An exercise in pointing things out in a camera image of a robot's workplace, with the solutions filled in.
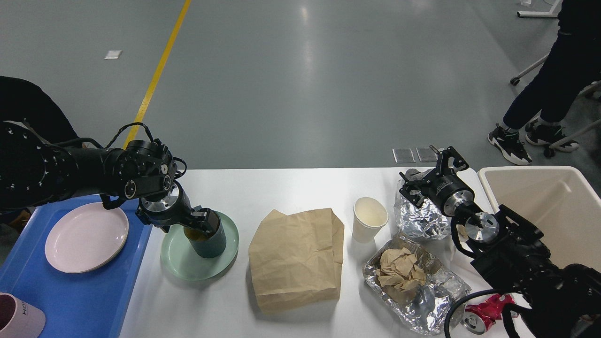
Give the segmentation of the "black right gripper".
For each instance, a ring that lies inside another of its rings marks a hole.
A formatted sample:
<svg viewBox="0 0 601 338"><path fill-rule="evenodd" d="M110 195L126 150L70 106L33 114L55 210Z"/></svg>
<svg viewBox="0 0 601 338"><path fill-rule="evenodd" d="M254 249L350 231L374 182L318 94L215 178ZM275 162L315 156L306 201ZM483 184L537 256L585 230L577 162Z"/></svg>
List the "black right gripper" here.
<svg viewBox="0 0 601 338"><path fill-rule="evenodd" d="M417 209L421 209L427 200L432 202L444 216L453 217L461 207L474 205L474 191L455 176L456 173L469 169L470 165L453 146L443 148L431 146L431 150L437 156L434 175L438 179L429 181L434 177L431 174L433 169L401 171L399 175L402 182L399 193Z"/></svg>

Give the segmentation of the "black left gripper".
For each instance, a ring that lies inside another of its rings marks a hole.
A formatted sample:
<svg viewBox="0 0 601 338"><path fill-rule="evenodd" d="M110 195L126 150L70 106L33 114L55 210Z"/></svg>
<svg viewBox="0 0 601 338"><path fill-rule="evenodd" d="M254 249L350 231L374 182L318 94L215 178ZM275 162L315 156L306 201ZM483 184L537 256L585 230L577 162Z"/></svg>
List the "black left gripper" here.
<svg viewBox="0 0 601 338"><path fill-rule="evenodd" d="M220 229L218 214L212 209L193 209L181 184L173 184L171 191L157 201L141 198L136 216L144 225L164 233L176 224L184 226L186 235L212 235L212 231Z"/></svg>

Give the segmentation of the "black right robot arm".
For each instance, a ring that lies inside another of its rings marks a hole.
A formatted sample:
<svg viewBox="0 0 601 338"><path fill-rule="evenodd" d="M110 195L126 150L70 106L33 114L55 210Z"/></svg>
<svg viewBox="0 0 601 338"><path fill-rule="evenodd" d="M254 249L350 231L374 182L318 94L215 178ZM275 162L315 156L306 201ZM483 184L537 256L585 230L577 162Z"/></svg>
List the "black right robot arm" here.
<svg viewBox="0 0 601 338"><path fill-rule="evenodd" d="M400 195L416 208L431 201L450 218L455 248L471 258L472 267L490 286L455 302L444 320L450 321L461 305L489 294L519 293L528 307L508 303L501 318L509 338L519 336L512 313L519 315L536 338L598 338L601 335L601 280L594 268L579 263L559 268L550 261L543 232L509 207L496 214L481 209L474 191L458 176L469 166L453 147L435 148L436 165L420 172L400 172Z"/></svg>

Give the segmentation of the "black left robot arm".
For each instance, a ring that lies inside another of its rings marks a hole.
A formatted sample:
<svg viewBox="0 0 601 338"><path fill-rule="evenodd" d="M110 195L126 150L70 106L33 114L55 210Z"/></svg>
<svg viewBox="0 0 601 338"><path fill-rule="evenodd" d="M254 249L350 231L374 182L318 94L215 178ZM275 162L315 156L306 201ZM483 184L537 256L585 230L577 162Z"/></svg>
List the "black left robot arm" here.
<svg viewBox="0 0 601 338"><path fill-rule="evenodd" d="M146 134L148 141L133 140L126 148L101 147L90 138L48 144L30 129L2 122L1 212L98 194L105 209L138 200L138 218L164 232L180 224L213 236L221 225L218 214L190 206L177 181L180 159L148 129Z"/></svg>

